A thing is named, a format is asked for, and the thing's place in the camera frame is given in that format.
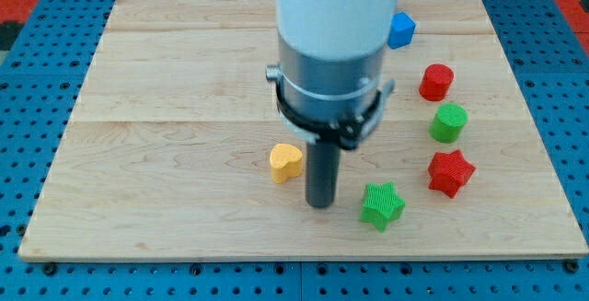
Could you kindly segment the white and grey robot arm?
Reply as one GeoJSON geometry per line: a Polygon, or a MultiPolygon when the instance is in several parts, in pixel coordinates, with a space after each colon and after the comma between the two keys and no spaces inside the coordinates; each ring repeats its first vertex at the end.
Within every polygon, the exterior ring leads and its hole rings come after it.
{"type": "Polygon", "coordinates": [[[375,101],[397,0],[276,0],[287,106],[332,122],[375,101]]]}

